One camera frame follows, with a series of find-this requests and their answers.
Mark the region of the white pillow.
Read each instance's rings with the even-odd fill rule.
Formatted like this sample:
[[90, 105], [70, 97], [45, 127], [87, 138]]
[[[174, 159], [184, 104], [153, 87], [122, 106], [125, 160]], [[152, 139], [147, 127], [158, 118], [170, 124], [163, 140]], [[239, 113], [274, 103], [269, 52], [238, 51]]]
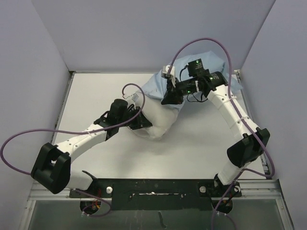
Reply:
[[160, 139], [175, 123], [179, 112], [177, 108], [161, 105], [159, 100], [145, 96], [142, 114], [152, 126], [133, 130], [133, 133], [142, 138]]

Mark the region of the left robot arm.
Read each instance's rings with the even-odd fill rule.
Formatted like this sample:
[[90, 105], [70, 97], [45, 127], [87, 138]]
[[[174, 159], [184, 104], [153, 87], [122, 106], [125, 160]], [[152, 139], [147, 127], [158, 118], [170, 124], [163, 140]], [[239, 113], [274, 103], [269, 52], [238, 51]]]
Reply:
[[151, 127], [152, 123], [144, 116], [141, 107], [116, 99], [110, 109], [95, 120], [82, 135], [76, 135], [64, 142], [44, 144], [34, 163], [31, 177], [53, 194], [65, 188], [79, 189], [85, 196], [97, 193], [97, 178], [89, 172], [73, 171], [71, 164], [92, 147], [116, 135], [121, 127], [131, 130]]

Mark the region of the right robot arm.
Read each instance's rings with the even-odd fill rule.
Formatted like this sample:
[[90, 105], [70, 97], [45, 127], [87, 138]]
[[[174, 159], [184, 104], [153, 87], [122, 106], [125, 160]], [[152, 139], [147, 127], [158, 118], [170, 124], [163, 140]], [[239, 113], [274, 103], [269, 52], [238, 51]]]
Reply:
[[231, 183], [247, 166], [264, 152], [270, 138], [267, 129], [260, 129], [242, 109], [236, 97], [229, 91], [228, 83], [221, 72], [204, 69], [197, 59], [186, 66], [189, 79], [179, 81], [175, 68], [164, 66], [161, 76], [167, 80], [162, 105], [182, 104], [183, 99], [197, 92], [206, 97], [221, 113], [235, 138], [235, 144], [227, 149], [228, 161], [215, 176], [214, 191], [219, 196], [231, 190]]

